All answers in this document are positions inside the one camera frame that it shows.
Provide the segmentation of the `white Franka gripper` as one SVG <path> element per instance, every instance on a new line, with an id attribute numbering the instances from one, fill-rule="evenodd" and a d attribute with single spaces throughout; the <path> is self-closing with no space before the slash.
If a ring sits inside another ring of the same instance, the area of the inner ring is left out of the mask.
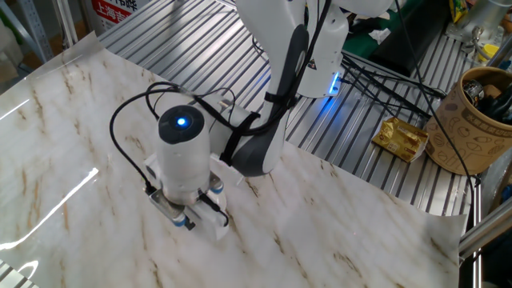
<path id="1" fill-rule="evenodd" d="M 207 160 L 195 165 L 177 155 L 160 158 L 152 154 L 145 167 L 157 183 L 150 201 L 175 226 L 198 229 L 211 241 L 226 235 L 229 217 L 224 185 Z"/>

